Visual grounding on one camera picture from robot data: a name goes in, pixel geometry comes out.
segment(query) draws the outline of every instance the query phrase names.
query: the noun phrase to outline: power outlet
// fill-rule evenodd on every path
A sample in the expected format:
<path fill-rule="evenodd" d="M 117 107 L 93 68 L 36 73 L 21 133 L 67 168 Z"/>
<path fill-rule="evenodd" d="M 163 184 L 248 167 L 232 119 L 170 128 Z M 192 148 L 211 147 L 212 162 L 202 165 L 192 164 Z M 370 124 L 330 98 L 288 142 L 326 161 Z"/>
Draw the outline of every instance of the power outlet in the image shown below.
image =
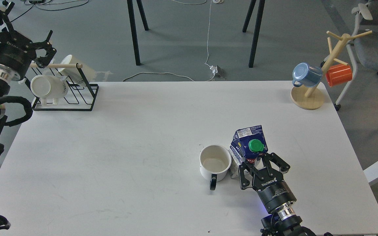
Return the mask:
<path fill-rule="evenodd" d="M 30 4 L 41 4 L 45 3 L 45 0 L 29 0 Z"/>

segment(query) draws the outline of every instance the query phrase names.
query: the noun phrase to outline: white mug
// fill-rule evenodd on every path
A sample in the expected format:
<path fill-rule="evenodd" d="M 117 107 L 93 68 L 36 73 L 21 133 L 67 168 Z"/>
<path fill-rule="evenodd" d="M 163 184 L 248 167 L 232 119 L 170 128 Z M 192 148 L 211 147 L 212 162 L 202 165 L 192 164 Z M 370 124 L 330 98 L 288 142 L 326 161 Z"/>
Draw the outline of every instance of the white mug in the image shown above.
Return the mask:
<path fill-rule="evenodd" d="M 35 76 L 30 83 L 31 92 L 41 99 L 42 105 L 46 105 L 46 99 L 53 99 L 53 104 L 58 104 L 58 98 L 65 97 L 69 86 L 60 77 L 50 75 Z"/>
<path fill-rule="evenodd" d="M 210 145 L 199 156 L 201 175 L 210 181 L 210 190 L 215 190 L 216 183 L 227 174 L 231 165 L 230 152 L 223 146 Z"/>
<path fill-rule="evenodd" d="M 68 55 L 61 61 L 61 64 L 76 65 L 77 63 L 83 65 L 83 68 L 81 68 L 81 70 L 83 71 L 88 82 L 92 81 L 93 79 L 96 79 L 96 71 L 84 64 L 81 60 L 78 60 L 73 55 Z M 84 79 L 81 77 L 77 68 L 61 68 L 59 72 L 64 76 L 69 76 L 74 83 L 80 85 L 81 87 L 86 86 Z"/>

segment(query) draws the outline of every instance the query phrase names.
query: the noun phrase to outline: concrete floor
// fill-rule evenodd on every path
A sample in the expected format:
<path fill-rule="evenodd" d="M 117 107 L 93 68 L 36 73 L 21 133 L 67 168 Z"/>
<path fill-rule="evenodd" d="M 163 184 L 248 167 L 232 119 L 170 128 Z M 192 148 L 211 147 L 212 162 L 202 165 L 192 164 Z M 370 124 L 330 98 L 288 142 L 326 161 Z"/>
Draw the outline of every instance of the concrete floor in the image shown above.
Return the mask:
<path fill-rule="evenodd" d="M 249 2 L 225 0 L 222 4 L 211 5 L 208 64 L 219 65 L 225 70 L 225 78 L 217 80 L 291 80 L 292 69 L 298 63 L 318 66 L 328 54 L 325 32 L 351 33 L 354 16 L 350 12 L 361 1 L 267 1 L 253 68 L 248 68 L 247 64 L 256 9 L 248 31 L 242 33 Z M 10 18 L 30 8 L 20 1 L 15 3 Z M 142 66 L 135 66 L 126 1 L 92 0 L 79 8 L 53 12 L 34 8 L 13 25 L 35 42 L 44 40 L 48 31 L 53 30 L 53 45 L 57 49 L 54 62 L 59 63 L 66 55 L 73 54 L 100 71 L 96 81 L 122 81 L 149 71 L 173 72 L 196 81 L 208 80 L 211 72 L 204 62 L 210 1 L 197 6 L 170 0 L 143 1 L 143 5 L 149 31 L 144 31 L 135 6 Z M 346 52 L 339 58 L 349 61 Z M 33 73 L 29 71 L 27 76 L 31 79 Z M 144 74 L 129 81 L 184 80 L 187 79 L 172 75 Z M 33 97 L 24 85 L 15 82 L 10 85 L 10 95 Z M 343 85 L 326 87 L 335 101 Z M 375 72 L 359 65 L 357 79 L 341 104 L 339 117 L 365 169 L 378 160 L 378 76 Z M 7 110 L 9 119 L 22 115 L 15 106 Z M 6 146 L 0 165 L 18 128 L 5 128 L 0 137 L 0 142 Z M 378 201 L 378 183 L 372 190 Z"/>

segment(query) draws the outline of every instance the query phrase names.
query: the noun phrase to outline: white table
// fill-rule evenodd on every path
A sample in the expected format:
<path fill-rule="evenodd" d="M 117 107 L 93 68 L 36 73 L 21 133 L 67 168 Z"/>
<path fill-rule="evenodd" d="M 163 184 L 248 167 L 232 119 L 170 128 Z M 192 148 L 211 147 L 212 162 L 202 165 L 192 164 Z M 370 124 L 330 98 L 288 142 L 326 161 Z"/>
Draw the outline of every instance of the white table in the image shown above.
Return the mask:
<path fill-rule="evenodd" d="M 0 169 L 0 235 L 260 235 L 267 212 L 199 153 L 262 125 L 302 226 L 376 234 L 378 205 L 323 84 L 324 105 L 292 103 L 291 81 L 104 82 L 92 112 L 35 112 Z"/>

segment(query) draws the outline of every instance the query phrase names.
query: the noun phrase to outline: black table leg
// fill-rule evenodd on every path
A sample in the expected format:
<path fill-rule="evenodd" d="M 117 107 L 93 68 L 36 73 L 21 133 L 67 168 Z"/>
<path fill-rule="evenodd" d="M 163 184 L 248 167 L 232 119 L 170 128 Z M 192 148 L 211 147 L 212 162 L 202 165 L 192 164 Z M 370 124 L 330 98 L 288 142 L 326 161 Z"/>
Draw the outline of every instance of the black table leg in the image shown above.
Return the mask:
<path fill-rule="evenodd" d="M 147 31 L 148 24 L 147 24 L 147 19 L 145 18 L 145 12 L 144 12 L 144 8 L 142 7 L 141 0 L 136 0 L 136 2 L 138 4 L 139 13 L 141 14 L 142 24 L 144 25 L 145 31 Z"/>
<path fill-rule="evenodd" d="M 132 4 L 132 0 L 127 0 L 127 2 L 128 2 L 129 23 L 131 24 L 132 43 L 134 45 L 135 64 L 137 66 L 140 66 L 141 60 L 139 59 L 137 29 L 135 27 L 134 6 Z"/>
<path fill-rule="evenodd" d="M 253 33 L 252 49 L 250 50 L 249 68 L 253 67 L 255 61 L 256 47 L 258 46 L 259 31 L 261 30 L 261 22 L 265 0 L 259 0 L 258 16 L 256 17 L 255 32 Z"/>
<path fill-rule="evenodd" d="M 250 18 L 252 16 L 253 8 L 255 7 L 256 0 L 250 0 L 249 10 L 247 11 L 246 20 L 243 25 L 243 33 L 246 33 L 247 26 L 249 25 Z"/>

